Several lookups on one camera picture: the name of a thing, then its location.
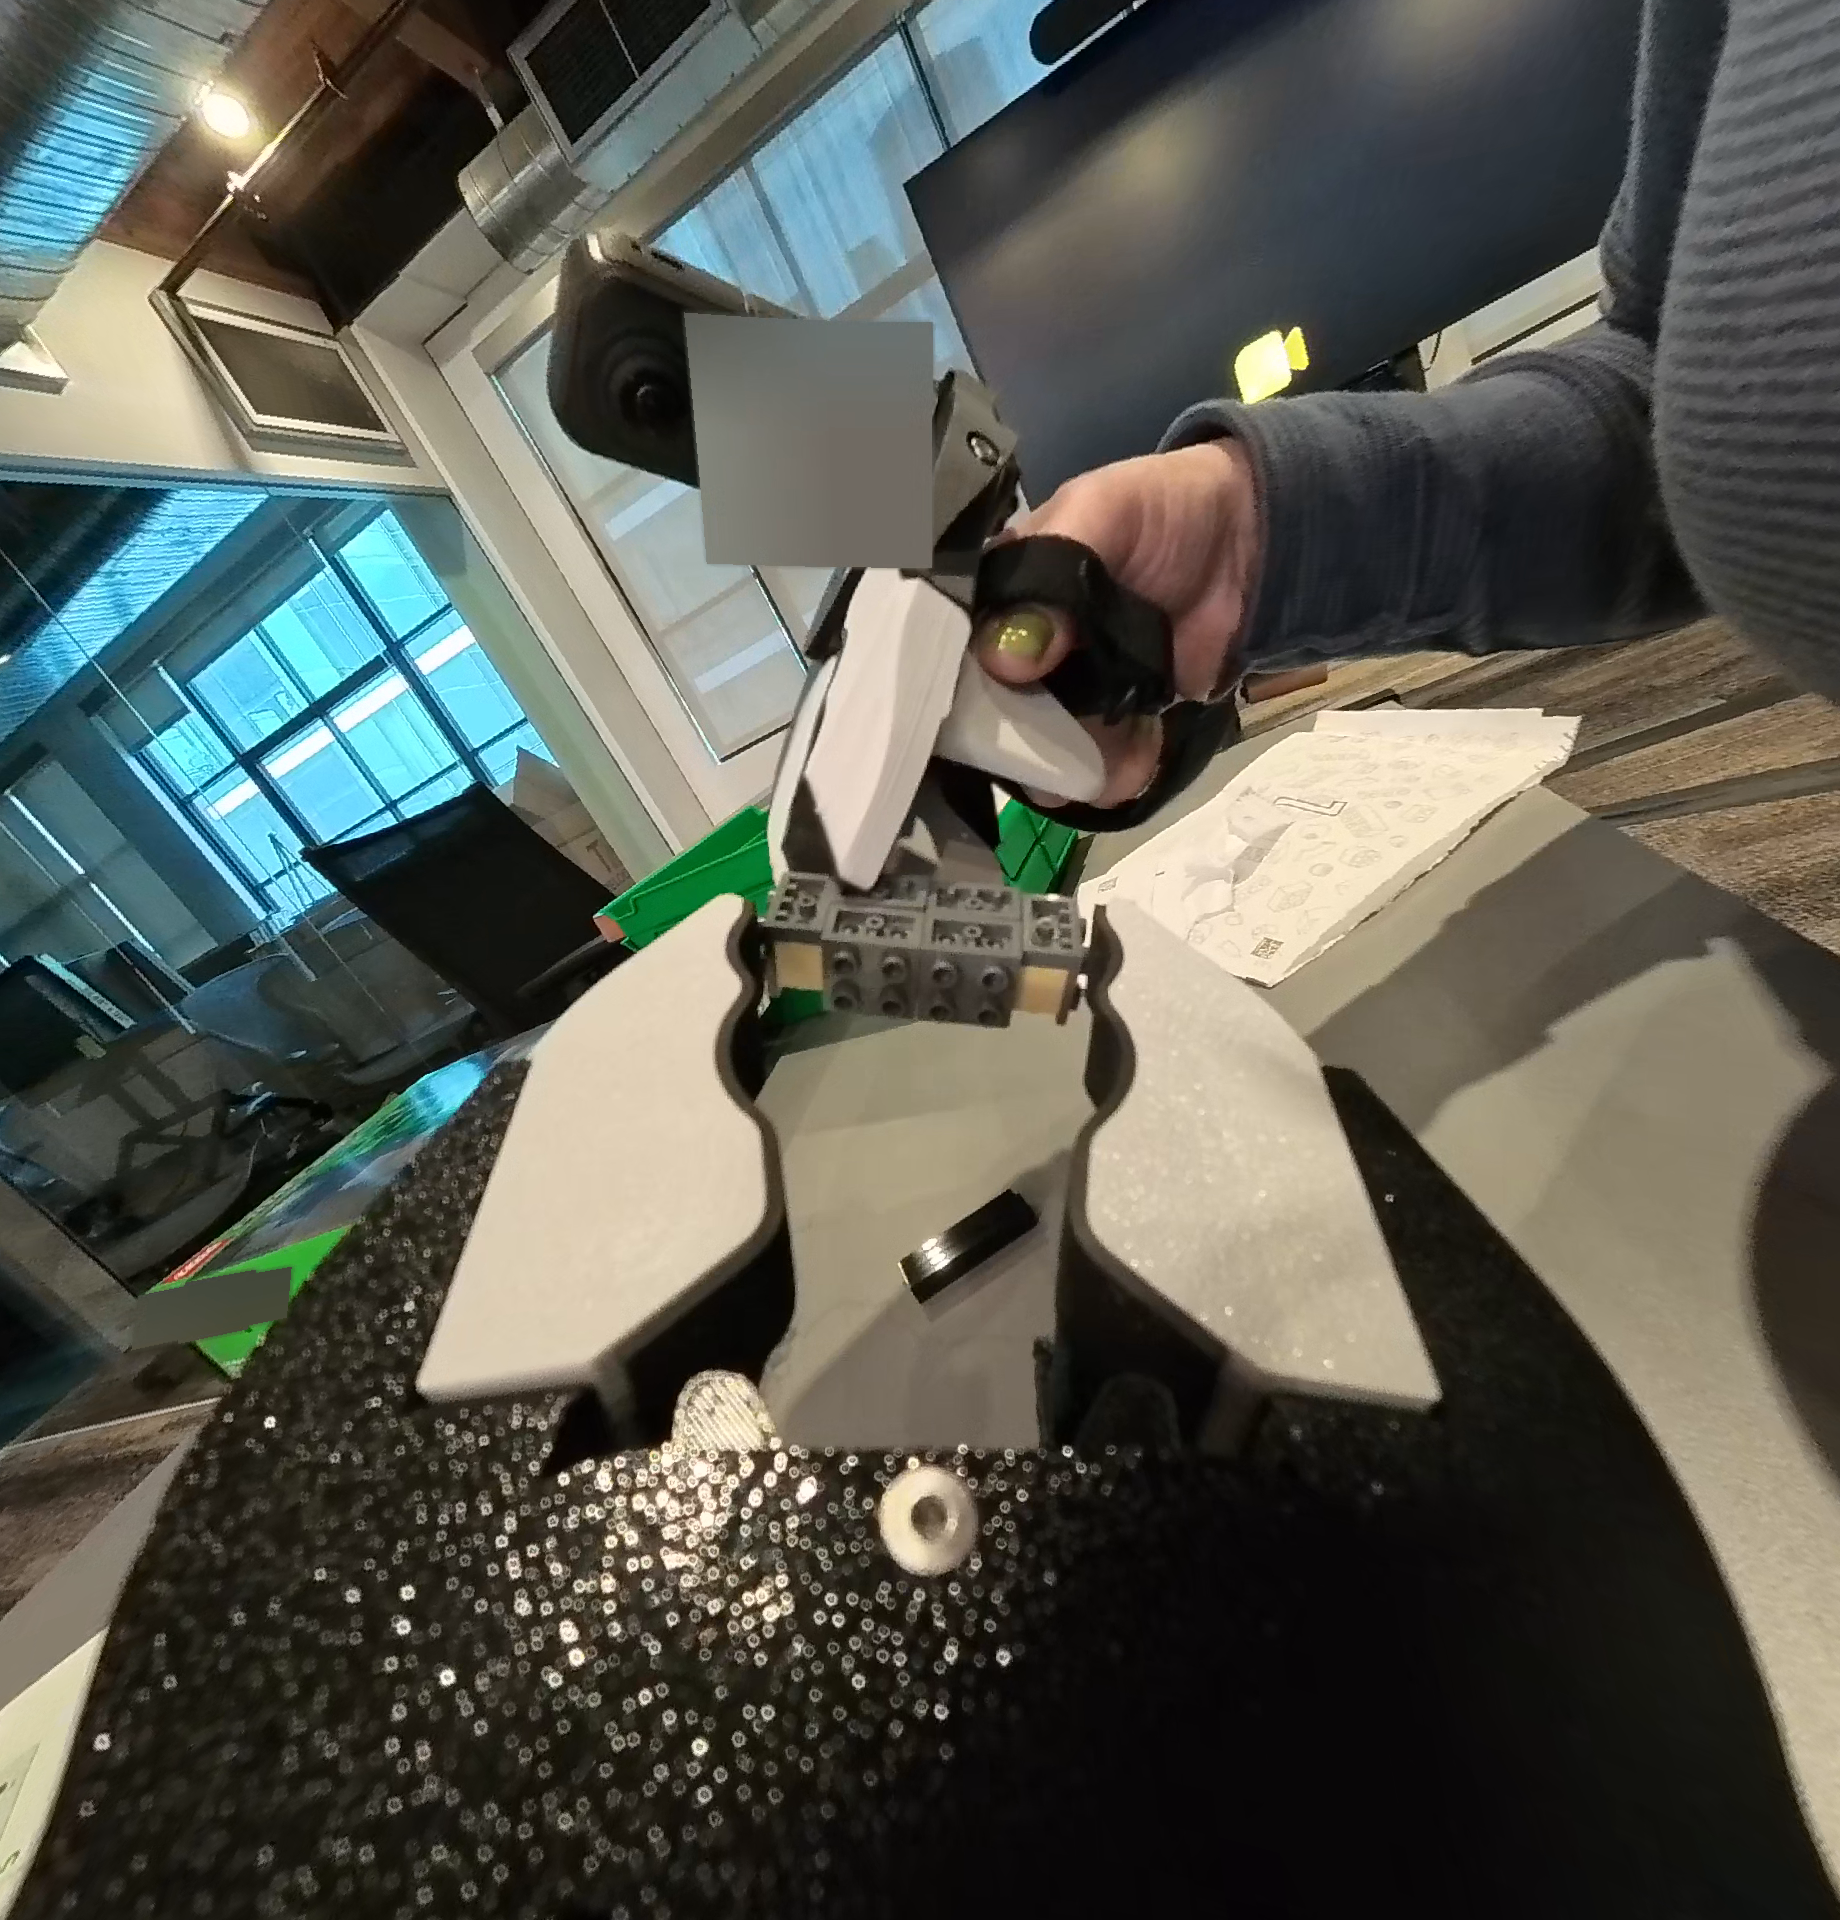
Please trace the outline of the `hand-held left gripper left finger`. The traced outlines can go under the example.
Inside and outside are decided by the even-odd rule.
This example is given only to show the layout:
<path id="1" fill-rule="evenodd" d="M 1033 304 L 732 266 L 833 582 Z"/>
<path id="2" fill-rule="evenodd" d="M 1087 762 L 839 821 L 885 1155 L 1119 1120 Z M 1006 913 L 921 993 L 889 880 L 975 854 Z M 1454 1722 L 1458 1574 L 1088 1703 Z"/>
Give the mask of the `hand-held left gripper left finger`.
<path id="1" fill-rule="evenodd" d="M 759 1384 L 793 1318 L 778 1136 L 756 1106 L 755 909 L 716 897 L 534 1047 L 417 1373 L 437 1406 L 590 1391 L 668 1418 Z"/>

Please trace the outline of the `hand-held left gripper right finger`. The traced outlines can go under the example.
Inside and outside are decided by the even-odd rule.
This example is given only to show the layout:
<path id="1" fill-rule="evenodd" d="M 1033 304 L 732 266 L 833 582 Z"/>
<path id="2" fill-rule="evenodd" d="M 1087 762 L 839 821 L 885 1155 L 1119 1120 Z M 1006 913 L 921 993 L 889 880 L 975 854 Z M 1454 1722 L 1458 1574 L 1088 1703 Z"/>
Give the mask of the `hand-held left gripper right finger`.
<path id="1" fill-rule="evenodd" d="M 1435 1364 L 1310 1044 L 1129 904 L 1095 911 L 1087 1004 L 1070 1410 L 1121 1375 L 1164 1383 L 1182 1418 L 1269 1395 L 1433 1410 Z"/>

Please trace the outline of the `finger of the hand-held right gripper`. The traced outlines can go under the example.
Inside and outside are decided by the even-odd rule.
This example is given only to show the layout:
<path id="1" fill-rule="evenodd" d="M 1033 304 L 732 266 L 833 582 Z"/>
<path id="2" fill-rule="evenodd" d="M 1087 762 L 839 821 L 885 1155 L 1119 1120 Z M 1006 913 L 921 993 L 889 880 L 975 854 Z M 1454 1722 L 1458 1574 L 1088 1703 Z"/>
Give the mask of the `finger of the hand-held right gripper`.
<path id="1" fill-rule="evenodd" d="M 825 869 L 850 889 L 879 883 L 912 816 L 971 642 L 968 610 L 929 581 L 862 575 L 799 773 Z"/>
<path id="2" fill-rule="evenodd" d="M 788 875 L 839 876 L 827 829 L 807 789 L 807 767 L 837 666 L 839 659 L 825 659 L 818 666 L 788 725 L 769 793 L 769 872 L 775 883 Z"/>

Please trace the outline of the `grey and tan brick assembly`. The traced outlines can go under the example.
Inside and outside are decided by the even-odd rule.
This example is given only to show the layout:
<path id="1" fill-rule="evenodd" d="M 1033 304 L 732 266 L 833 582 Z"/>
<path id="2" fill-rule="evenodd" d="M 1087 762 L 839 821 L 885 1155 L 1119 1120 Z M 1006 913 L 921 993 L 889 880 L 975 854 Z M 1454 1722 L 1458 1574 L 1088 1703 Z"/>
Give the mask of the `grey and tan brick assembly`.
<path id="1" fill-rule="evenodd" d="M 1087 966 L 1074 897 L 989 880 L 895 876 L 858 894 L 790 872 L 772 888 L 760 928 L 775 990 L 885 1019 L 1062 1019 Z"/>

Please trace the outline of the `black plate brick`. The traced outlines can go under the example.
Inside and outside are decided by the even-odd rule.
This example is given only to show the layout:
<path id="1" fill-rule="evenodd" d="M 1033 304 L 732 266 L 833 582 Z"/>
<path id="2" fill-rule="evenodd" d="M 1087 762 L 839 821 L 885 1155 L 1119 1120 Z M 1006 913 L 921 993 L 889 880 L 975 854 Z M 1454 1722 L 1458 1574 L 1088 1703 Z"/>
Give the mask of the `black plate brick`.
<path id="1" fill-rule="evenodd" d="M 933 1302 L 1035 1227 L 1036 1213 L 1028 1200 L 1013 1188 L 1003 1189 L 899 1259 L 909 1295 L 920 1304 Z"/>

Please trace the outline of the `person's right forearm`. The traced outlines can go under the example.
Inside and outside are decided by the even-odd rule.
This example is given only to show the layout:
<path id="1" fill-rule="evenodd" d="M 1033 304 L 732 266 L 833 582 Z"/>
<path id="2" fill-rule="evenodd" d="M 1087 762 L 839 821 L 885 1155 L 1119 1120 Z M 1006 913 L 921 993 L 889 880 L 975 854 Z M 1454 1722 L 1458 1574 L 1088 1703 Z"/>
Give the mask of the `person's right forearm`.
<path id="1" fill-rule="evenodd" d="M 1221 447 L 1251 487 L 1215 693 L 1333 659 L 1633 640 L 1705 615 L 1661 492 L 1653 370 L 1649 341 L 1602 322 L 1435 392 L 1182 414 L 1162 453 Z"/>

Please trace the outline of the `grey desk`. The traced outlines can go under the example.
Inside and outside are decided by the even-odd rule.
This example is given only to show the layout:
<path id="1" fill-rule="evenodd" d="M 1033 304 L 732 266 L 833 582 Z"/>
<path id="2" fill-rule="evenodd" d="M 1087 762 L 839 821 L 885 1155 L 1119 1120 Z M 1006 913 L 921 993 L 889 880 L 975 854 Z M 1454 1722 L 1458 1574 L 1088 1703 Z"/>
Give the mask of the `grey desk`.
<path id="1" fill-rule="evenodd" d="M 1269 997 L 1358 1074 L 1586 1331 L 1735 1592 L 1840 1885 L 1840 957 L 1533 793 Z M 982 1095 L 1062 1169 L 1077 1040 L 787 1063 L 804 1322 L 764 1398 L 810 1444 L 1030 1433 L 1024 1245 L 921 1309 L 893 1263 L 1005 1180 Z"/>

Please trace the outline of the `person's right hand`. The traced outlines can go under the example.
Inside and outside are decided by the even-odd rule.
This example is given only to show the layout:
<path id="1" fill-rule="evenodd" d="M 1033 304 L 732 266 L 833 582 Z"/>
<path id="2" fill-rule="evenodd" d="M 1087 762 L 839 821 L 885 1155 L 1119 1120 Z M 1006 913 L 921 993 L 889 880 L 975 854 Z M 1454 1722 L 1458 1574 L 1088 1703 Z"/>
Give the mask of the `person's right hand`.
<path id="1" fill-rule="evenodd" d="M 1236 647 L 1261 557 L 1247 450 L 1216 438 L 1087 471 L 1018 512 L 1003 540 L 1085 546 L 1125 598 L 1166 615 L 1175 697 L 1236 703 Z"/>

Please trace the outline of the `white framed window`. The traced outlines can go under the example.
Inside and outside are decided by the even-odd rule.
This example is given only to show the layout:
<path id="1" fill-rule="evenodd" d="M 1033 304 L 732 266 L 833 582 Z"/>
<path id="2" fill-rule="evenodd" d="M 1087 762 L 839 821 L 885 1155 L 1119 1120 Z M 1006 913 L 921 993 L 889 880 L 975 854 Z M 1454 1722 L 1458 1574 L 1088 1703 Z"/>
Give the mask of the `white framed window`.
<path id="1" fill-rule="evenodd" d="M 882 34 L 788 127 L 684 214 L 657 249 L 790 312 L 928 324 L 936 373 L 973 358 L 921 243 L 907 184 L 949 148 L 910 28 Z M 512 352 L 494 386 L 644 634 L 714 762 L 788 725 L 830 575 L 705 559 L 698 494 L 580 450 L 549 405 L 549 332 Z"/>

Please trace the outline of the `green plastic bin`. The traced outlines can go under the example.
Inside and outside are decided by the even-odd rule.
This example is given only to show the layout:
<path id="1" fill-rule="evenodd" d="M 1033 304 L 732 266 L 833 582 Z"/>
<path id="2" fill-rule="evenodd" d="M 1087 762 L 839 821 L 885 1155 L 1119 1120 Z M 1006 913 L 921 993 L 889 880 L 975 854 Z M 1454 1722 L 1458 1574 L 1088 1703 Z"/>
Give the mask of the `green plastic bin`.
<path id="1" fill-rule="evenodd" d="M 1077 844 L 1076 829 L 1056 827 L 1026 804 L 999 801 L 982 780 L 975 782 L 975 798 L 987 804 L 987 814 L 982 827 L 971 829 L 945 799 L 933 789 L 923 789 L 920 810 L 886 858 L 879 883 L 868 889 L 839 883 L 848 891 L 866 894 L 895 876 L 933 876 L 940 883 L 989 880 L 1024 894 L 1074 897 L 1060 888 L 1060 879 L 1067 875 Z M 625 948 L 644 949 L 698 907 L 732 896 L 755 911 L 753 966 L 762 984 L 767 1015 L 780 1019 L 805 1019 L 815 1012 L 862 1015 L 832 1012 L 816 994 L 785 993 L 769 984 L 769 954 L 760 919 L 774 884 L 769 816 L 749 807 L 718 827 L 698 846 L 675 858 L 657 875 L 632 884 L 606 915 L 619 925 Z"/>

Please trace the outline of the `green toy box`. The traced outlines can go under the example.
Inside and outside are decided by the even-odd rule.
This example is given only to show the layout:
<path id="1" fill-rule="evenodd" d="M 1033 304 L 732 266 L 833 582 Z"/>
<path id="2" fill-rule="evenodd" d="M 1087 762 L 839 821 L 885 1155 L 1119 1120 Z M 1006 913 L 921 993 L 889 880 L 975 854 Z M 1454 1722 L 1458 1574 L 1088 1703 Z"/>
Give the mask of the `green toy box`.
<path id="1" fill-rule="evenodd" d="M 227 1380 L 274 1329 L 273 1318 L 227 1322 L 229 1307 L 285 1314 L 339 1241 L 423 1152 L 478 1086 L 508 1061 L 522 1061 L 545 1037 L 534 1027 L 460 1063 L 437 1067 L 310 1161 L 285 1188 L 187 1257 L 170 1280 L 136 1302 L 124 1350 L 149 1355 L 190 1346 Z"/>

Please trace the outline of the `black mesh office chair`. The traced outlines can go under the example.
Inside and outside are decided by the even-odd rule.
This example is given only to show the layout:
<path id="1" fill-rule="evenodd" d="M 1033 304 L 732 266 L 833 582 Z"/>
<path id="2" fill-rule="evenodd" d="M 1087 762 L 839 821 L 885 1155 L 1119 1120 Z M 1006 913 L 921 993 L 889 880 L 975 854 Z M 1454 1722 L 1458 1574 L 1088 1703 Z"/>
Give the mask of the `black mesh office chair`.
<path id="1" fill-rule="evenodd" d="M 478 782 L 303 858 L 497 1040 L 553 1019 L 631 957 L 598 924 L 612 894 Z"/>

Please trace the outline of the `black framed window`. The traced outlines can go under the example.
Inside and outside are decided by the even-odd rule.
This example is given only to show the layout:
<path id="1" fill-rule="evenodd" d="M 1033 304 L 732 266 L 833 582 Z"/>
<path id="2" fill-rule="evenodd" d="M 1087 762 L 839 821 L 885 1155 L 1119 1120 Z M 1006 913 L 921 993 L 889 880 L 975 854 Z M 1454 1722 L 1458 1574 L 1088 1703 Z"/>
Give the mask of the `black framed window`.
<path id="1" fill-rule="evenodd" d="M 97 719 L 261 911 L 330 894 L 308 846 L 403 825 L 556 764 L 411 510 L 343 510 L 282 545 L 281 590 L 183 640 Z"/>

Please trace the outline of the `large dark screen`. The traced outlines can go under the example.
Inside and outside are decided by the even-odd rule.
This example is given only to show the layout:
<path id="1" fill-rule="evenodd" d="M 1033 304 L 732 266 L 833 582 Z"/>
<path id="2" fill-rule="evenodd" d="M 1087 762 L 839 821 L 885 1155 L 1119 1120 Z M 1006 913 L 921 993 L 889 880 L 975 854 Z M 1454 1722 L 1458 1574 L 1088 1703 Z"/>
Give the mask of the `large dark screen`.
<path id="1" fill-rule="evenodd" d="M 1644 4 L 1145 4 L 909 187 L 1024 491 L 1298 328 L 1341 388 L 1591 252 Z"/>

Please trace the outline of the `pale green instruction booklet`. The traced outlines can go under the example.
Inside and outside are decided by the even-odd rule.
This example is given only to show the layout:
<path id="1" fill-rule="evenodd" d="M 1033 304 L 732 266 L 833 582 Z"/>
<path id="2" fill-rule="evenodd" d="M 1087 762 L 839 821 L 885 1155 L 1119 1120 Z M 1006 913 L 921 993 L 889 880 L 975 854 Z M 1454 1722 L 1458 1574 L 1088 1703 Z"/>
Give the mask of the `pale green instruction booklet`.
<path id="1" fill-rule="evenodd" d="M 98 1631 L 0 1708 L 0 1917 L 52 1820 L 104 1645 Z"/>

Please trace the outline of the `person's torso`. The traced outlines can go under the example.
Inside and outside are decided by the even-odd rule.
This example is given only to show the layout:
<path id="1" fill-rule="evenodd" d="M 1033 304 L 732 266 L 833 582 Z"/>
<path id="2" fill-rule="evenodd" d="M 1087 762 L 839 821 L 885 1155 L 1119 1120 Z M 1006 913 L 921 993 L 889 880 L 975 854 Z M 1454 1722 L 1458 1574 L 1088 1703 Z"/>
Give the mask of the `person's torso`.
<path id="1" fill-rule="evenodd" d="M 1840 708 L 1840 2 L 1659 2 L 1602 234 L 1709 612 Z"/>

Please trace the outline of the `silver air duct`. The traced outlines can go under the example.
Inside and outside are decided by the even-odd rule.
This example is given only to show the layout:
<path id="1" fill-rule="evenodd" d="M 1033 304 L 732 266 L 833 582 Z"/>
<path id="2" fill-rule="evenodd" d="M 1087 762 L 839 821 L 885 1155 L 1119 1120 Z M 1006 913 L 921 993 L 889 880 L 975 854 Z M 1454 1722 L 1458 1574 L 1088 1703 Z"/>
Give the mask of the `silver air duct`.
<path id="1" fill-rule="evenodd" d="M 530 275 L 590 227 L 816 2 L 553 2 L 508 50 L 524 108 L 459 173 L 483 237 Z"/>

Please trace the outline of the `white framed wall vent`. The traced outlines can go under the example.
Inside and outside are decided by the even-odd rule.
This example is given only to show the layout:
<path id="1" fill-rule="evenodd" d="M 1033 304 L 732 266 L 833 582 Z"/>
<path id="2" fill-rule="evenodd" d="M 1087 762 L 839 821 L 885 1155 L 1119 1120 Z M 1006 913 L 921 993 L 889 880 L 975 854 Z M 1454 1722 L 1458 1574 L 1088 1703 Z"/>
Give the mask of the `white framed wall vent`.
<path id="1" fill-rule="evenodd" d="M 151 297 L 235 430 L 251 444 L 301 450 L 403 455 L 406 441 L 362 383 L 343 343 L 301 324 Z"/>

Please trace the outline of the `ribbed ceiling duct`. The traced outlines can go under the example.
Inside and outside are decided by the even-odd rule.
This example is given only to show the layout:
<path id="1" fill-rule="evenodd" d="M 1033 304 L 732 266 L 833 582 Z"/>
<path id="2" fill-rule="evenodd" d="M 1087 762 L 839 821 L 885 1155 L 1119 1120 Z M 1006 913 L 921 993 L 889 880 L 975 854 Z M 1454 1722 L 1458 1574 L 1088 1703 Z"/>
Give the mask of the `ribbed ceiling duct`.
<path id="1" fill-rule="evenodd" d="M 0 354 L 257 21 L 235 2 L 0 2 Z"/>

